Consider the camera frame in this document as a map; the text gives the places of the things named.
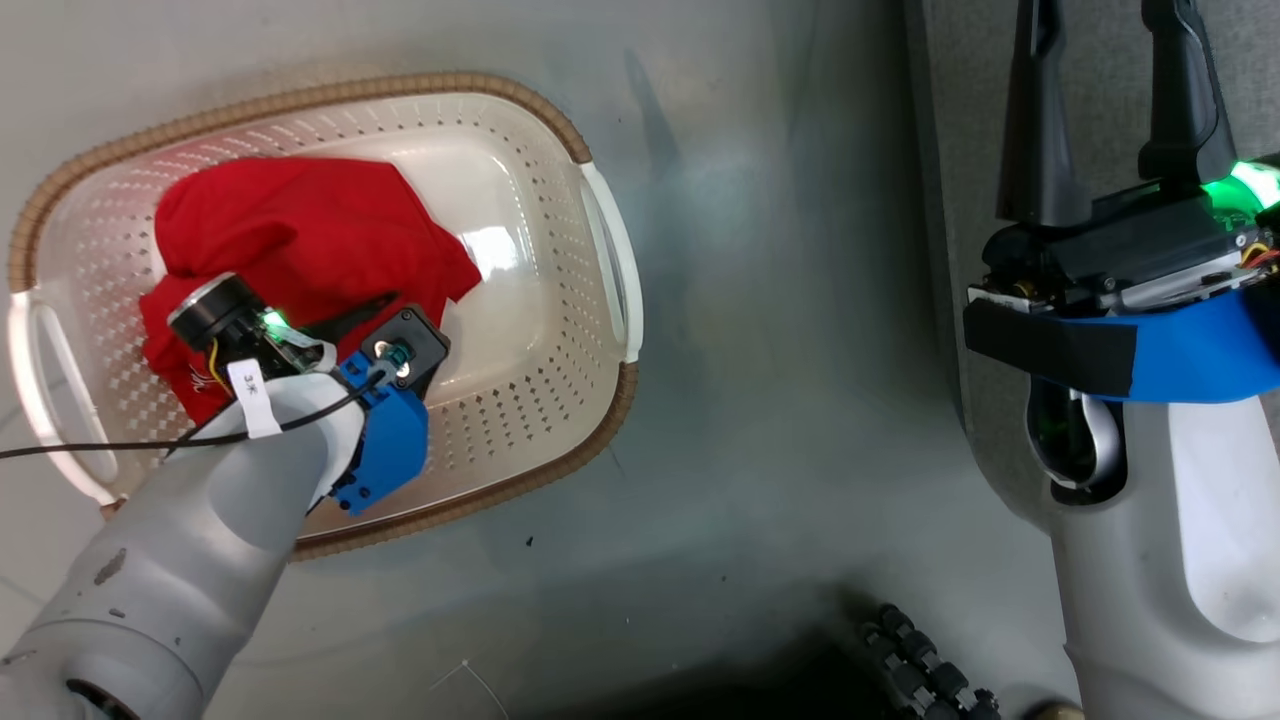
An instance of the yellow wire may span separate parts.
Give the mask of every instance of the yellow wire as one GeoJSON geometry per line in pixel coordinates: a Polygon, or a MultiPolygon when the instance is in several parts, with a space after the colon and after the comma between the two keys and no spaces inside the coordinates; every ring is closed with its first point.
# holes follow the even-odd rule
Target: yellow wire
{"type": "Polygon", "coordinates": [[[1253,260],[1254,251],[1266,252],[1267,250],[1271,249],[1267,247],[1266,245],[1262,245],[1261,242],[1254,242],[1253,245],[1245,247],[1244,252],[1240,254],[1240,263],[1248,263],[1249,260],[1253,260]]]}
{"type": "Polygon", "coordinates": [[[223,389],[227,391],[228,395],[230,395],[232,388],[227,387],[227,382],[223,380],[223,377],[218,374],[218,365],[215,364],[216,361],[218,361],[218,338],[214,338],[214,346],[209,350],[209,374],[212,375],[215,380],[218,380],[218,384],[223,386],[223,389]]]}

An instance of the blue plastic part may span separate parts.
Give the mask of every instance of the blue plastic part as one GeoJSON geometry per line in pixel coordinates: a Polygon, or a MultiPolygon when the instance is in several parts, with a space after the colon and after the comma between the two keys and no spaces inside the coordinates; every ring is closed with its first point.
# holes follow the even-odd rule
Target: blue plastic part
{"type": "Polygon", "coordinates": [[[1120,402],[1235,402],[1280,387],[1280,363],[1249,319],[1242,292],[1171,313],[1062,319],[1138,329],[1133,386],[1120,402]]]}
{"type": "MultiPolygon", "coordinates": [[[[365,384],[372,363],[356,352],[338,370],[352,387],[365,384]]],[[[426,465],[426,406],[412,391],[384,386],[365,393],[364,446],[351,470],[356,482],[338,489],[334,500],[357,516],[369,506],[416,478],[426,465]]]]}

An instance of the gray fabric surface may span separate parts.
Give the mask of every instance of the gray fabric surface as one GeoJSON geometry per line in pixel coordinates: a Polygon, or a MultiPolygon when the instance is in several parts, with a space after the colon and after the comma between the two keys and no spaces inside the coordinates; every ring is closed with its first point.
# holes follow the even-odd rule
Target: gray fabric surface
{"type": "MultiPolygon", "coordinates": [[[[1076,173],[1094,195],[1103,195],[1138,182],[1138,149],[1149,129],[1151,36],[1138,0],[1064,5],[1062,85],[1076,173]]],[[[909,27],[913,56],[918,67],[928,65],[928,77],[916,78],[918,111],[929,108],[919,101],[922,90],[932,90],[933,114],[929,124],[922,123],[925,188],[941,188],[942,222],[929,228],[933,259],[945,268],[934,268],[936,293],[940,302],[950,299],[940,334],[956,348],[960,402],[978,465],[1010,509],[1043,528],[1043,475],[1021,420],[1027,378],[965,351],[960,331],[965,287],[982,277],[982,247],[1002,224],[995,217],[996,183],[1018,1],[919,0],[918,8],[922,22],[909,27]],[[927,135],[931,126],[933,137],[927,135]],[[931,143],[936,165],[928,163],[931,143]]],[[[1280,3],[1203,1],[1201,13],[1236,149],[1245,158],[1280,150],[1280,92],[1272,82],[1280,69],[1280,3]]]]}

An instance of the gray robotic arm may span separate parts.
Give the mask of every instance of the gray robotic arm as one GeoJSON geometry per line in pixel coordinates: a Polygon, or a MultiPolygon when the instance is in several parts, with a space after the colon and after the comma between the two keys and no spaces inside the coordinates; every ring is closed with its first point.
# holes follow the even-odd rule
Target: gray robotic arm
{"type": "MultiPolygon", "coordinates": [[[[285,421],[347,395],[323,374],[275,379],[268,391],[285,421]]],[[[172,455],[0,659],[0,714],[198,717],[364,421],[352,404],[283,434],[172,455]]]]}

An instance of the black cable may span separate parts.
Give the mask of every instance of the black cable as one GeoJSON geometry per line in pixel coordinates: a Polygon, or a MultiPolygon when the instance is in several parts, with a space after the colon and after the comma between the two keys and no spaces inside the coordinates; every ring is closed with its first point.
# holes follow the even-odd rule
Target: black cable
{"type": "MultiPolygon", "coordinates": [[[[329,415],[333,415],[338,410],[351,405],[360,396],[365,395],[378,380],[383,378],[381,370],[375,370],[369,382],[366,382],[360,388],[352,391],[347,397],[343,397],[338,402],[316,410],[310,415],[303,415],[297,420],[289,420],[288,423],[280,424],[282,432],[296,430],[303,425],[310,425],[317,420],[323,420],[329,415]]],[[[247,432],[232,433],[229,436],[218,436],[207,438],[193,438],[186,437],[179,439],[151,439],[151,441],[138,441],[138,442],[69,442],[67,445],[41,445],[33,447],[19,447],[17,450],[4,450],[0,451],[0,460],[8,460],[10,457],[26,457],[28,455],[46,455],[49,452],[86,452],[93,450],[182,450],[186,447],[216,447],[220,445],[234,445],[237,442],[244,442],[248,439],[247,432]]]]}

